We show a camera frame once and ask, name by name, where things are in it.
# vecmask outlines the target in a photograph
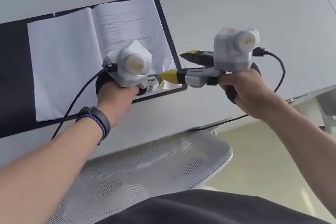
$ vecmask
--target hand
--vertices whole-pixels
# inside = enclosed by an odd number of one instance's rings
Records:
[[[122,88],[110,81],[99,91],[97,108],[107,116],[113,127],[129,109],[137,93],[139,93],[138,87]]]
[[[272,116],[274,109],[284,101],[268,89],[259,73],[250,69],[246,72],[224,74],[220,76],[220,86],[233,85],[237,91],[236,104],[245,113],[254,118],[265,120]]]

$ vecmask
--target table surface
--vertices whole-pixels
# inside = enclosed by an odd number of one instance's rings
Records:
[[[112,0],[0,0],[0,23]],[[291,98],[336,82],[336,15],[330,0],[160,0],[177,52],[211,50],[221,27],[256,28],[261,46],[277,54],[287,75],[279,94]],[[274,88],[278,63],[258,58]],[[183,67],[193,64],[181,59]],[[220,87],[186,91],[133,104],[92,157],[241,115]],[[0,165],[47,142],[56,125],[1,139]]]

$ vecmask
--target black wristband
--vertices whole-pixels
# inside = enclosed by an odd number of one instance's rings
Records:
[[[101,131],[103,133],[103,136],[101,140],[99,141],[98,145],[100,145],[100,142],[107,137],[107,135],[110,133],[111,130],[111,124],[108,118],[104,115],[103,112],[101,112],[96,107],[84,107],[80,110],[79,115],[76,119],[76,122],[81,120],[82,118],[91,118],[93,119],[101,128]]]

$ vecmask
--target floor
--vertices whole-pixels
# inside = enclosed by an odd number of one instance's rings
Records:
[[[314,100],[296,107],[316,125],[323,125]],[[269,127],[257,122],[218,134],[231,145],[232,161],[207,186],[230,193],[258,195],[330,223],[324,208],[299,173],[282,143]]]

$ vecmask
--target chair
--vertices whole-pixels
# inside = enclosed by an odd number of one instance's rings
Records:
[[[199,131],[93,159],[48,223],[95,223],[150,197],[193,189],[232,156],[226,143]]]
[[[332,128],[336,127],[336,89],[316,97],[319,109],[325,125],[325,131],[332,133]]]

